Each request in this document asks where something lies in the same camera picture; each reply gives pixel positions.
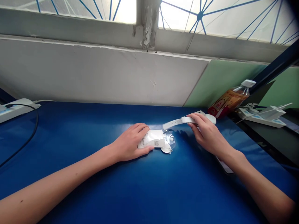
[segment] bottle cap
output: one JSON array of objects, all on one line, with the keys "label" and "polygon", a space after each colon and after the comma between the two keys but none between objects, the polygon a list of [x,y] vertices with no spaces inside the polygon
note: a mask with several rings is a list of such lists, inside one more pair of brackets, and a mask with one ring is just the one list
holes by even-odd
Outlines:
[{"label": "bottle cap", "polygon": [[246,86],[246,87],[253,87],[254,85],[256,84],[256,82],[255,81],[252,81],[252,80],[250,80],[250,79],[246,79],[246,80],[244,80],[242,83],[241,83],[241,85],[242,86]]}]

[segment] right hand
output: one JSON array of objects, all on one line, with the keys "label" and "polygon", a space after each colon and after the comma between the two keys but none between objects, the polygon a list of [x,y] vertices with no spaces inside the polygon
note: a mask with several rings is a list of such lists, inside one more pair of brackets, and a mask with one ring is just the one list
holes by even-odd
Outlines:
[{"label": "right hand", "polygon": [[187,115],[187,117],[192,117],[198,124],[199,129],[195,124],[188,123],[194,132],[196,141],[208,152],[223,160],[223,157],[235,151],[218,128],[205,115],[193,113]]}]

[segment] blue frame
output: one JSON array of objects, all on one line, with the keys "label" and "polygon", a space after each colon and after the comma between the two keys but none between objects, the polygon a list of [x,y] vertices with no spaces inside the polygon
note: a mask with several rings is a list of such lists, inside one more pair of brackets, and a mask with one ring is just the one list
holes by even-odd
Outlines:
[{"label": "blue frame", "polygon": [[289,46],[281,55],[279,55],[253,79],[256,81],[256,84],[250,89],[250,92],[254,93],[298,61],[299,39]]}]

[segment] bottle label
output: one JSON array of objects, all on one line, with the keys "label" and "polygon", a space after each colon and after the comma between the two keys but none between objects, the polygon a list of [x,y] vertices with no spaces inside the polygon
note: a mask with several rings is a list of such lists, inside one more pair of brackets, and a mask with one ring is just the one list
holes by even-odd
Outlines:
[{"label": "bottle label", "polygon": [[216,118],[224,117],[248,97],[228,90],[208,109],[208,112]]}]

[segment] window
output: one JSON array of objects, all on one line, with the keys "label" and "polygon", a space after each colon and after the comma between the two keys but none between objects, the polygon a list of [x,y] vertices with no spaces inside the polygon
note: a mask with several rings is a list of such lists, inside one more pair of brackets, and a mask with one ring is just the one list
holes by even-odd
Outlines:
[{"label": "window", "polygon": [[159,29],[291,45],[295,18],[284,0],[163,0]]},{"label": "window", "polygon": [[120,23],[136,23],[136,0],[0,0],[0,7]]}]

